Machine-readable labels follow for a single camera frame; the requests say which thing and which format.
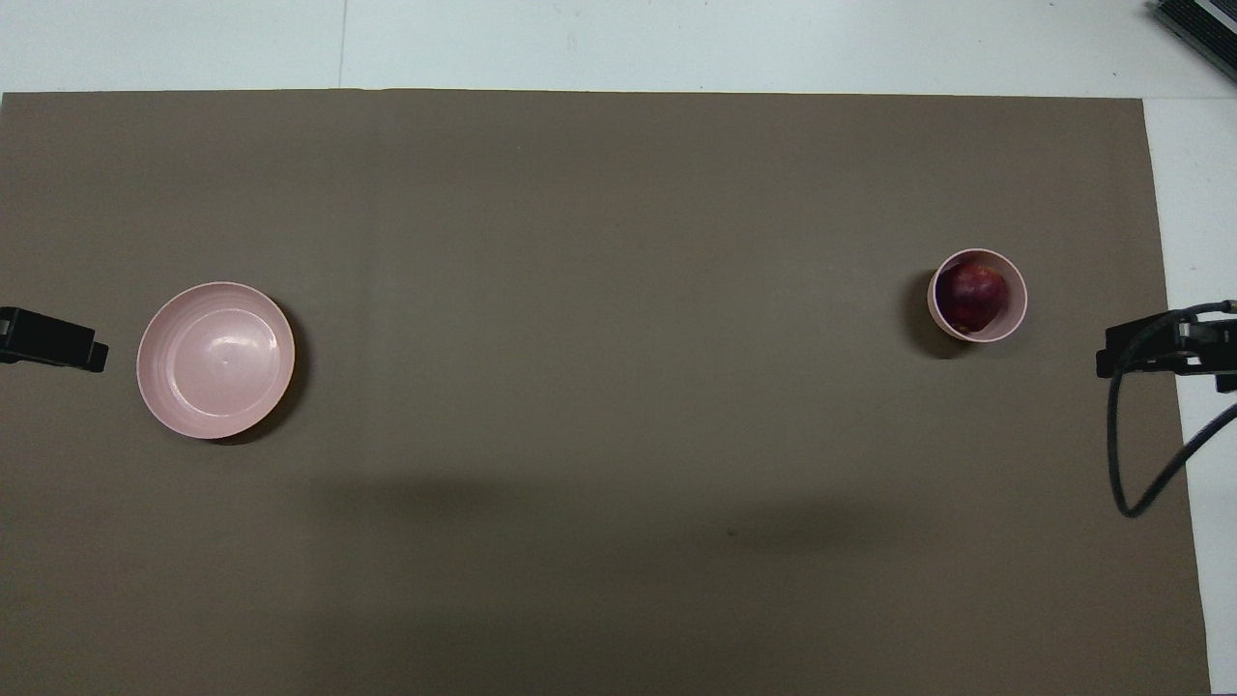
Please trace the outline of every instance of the table surface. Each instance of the table surface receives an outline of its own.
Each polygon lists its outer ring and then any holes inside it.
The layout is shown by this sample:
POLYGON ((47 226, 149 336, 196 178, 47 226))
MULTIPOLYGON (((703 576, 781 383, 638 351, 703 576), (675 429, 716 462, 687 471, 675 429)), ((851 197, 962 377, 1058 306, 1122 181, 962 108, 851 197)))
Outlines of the table surface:
MULTIPOLYGON (((1237 84, 1139 0, 0 2, 0 91, 293 87, 1142 98, 1169 304, 1237 295, 1237 84)), ((1178 389, 1188 433, 1232 403, 1178 389)), ((1213 691, 1237 691, 1235 446, 1188 472, 1213 691)))

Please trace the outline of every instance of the black cable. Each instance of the black cable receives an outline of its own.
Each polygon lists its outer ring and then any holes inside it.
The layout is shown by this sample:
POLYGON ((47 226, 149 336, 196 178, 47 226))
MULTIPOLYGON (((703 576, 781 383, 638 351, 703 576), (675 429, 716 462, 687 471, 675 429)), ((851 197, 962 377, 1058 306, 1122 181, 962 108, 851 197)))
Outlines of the black cable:
POLYGON ((1121 466, 1117 459, 1117 398, 1121 393, 1121 381, 1126 375, 1126 370, 1129 367, 1131 360, 1134 354, 1138 352, 1138 347, 1147 341, 1155 331, 1162 330, 1164 326, 1171 323, 1178 323, 1186 316, 1192 316, 1194 314, 1201 314, 1206 312, 1227 312, 1237 313, 1237 303, 1232 299, 1226 299, 1223 302, 1207 302, 1205 304, 1194 304, 1192 307, 1186 307, 1184 309, 1174 309, 1165 313, 1160 318, 1143 326, 1142 330, 1134 334, 1126 345, 1126 350, 1117 359, 1117 363, 1113 366, 1112 382, 1108 384, 1108 482, 1112 485, 1112 497, 1117 502, 1117 509, 1121 511, 1122 516, 1127 518, 1137 518, 1138 516, 1147 512, 1147 508, 1155 501, 1155 498, 1164 491, 1168 482, 1176 476, 1176 472, 1181 471, 1185 466, 1186 460, 1191 455, 1199 451, 1207 440, 1225 428, 1235 419, 1237 419, 1237 404, 1225 409, 1218 417, 1211 420, 1207 425, 1202 428, 1185 444, 1184 448, 1178 450, 1176 455, 1169 460, 1164 470, 1155 477, 1155 481, 1147 488, 1142 498, 1134 507, 1129 507, 1126 502, 1126 490, 1121 485, 1121 466))

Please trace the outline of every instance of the apple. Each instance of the apple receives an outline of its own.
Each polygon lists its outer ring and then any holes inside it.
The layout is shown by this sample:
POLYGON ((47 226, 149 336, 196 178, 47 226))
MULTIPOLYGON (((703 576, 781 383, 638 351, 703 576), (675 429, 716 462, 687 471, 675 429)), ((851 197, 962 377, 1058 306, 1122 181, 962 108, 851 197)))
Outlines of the apple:
POLYGON ((975 333, 988 325, 1009 302, 1009 286, 991 266, 962 262, 940 273, 936 304, 949 325, 975 333))

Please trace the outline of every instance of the pink cup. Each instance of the pink cup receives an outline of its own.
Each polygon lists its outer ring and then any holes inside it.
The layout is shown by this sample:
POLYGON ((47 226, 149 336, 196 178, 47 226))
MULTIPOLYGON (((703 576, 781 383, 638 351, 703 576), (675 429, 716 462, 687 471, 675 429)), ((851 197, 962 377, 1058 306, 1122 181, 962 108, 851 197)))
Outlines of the pink cup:
POLYGON ((1022 319, 1027 315, 1027 282, 1022 279, 1018 267, 1003 255, 991 248, 962 248, 945 258, 945 262, 933 273, 931 281, 928 282, 928 313, 931 314, 933 320, 941 330, 959 340, 971 342, 1001 340, 1022 325, 1022 319), (936 302, 936 282, 940 279, 940 273, 964 262, 982 263, 996 269, 1009 286, 1009 300, 1001 309, 1001 313, 988 325, 974 333, 964 333, 949 325, 949 321, 940 313, 940 304, 936 302))

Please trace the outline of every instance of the bowl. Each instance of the bowl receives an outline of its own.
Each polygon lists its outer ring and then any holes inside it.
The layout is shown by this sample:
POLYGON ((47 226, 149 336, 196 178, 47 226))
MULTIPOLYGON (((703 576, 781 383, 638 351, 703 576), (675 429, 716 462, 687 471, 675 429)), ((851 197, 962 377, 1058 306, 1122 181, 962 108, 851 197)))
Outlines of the bowl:
POLYGON ((208 282, 168 299, 147 324, 137 389, 165 427, 215 440, 266 418, 294 361, 292 328, 275 300, 239 282, 208 282))
POLYGON ((941 330, 959 340, 967 340, 970 342, 1001 340, 1022 325, 1022 319, 1027 315, 1027 282, 1022 278, 1018 266, 1013 265, 1002 253, 991 248, 962 248, 945 258, 945 262, 931 274, 931 281, 928 282, 928 313, 931 314, 933 320, 936 321, 936 325, 941 330), (940 312, 940 304, 936 302, 936 282, 940 279, 940 274, 965 262, 981 263, 996 269, 1004 278, 1006 284, 1009 286, 1009 300, 1001 312, 988 321, 988 325, 971 333, 961 331, 949 325, 949 321, 945 320, 945 316, 940 312))

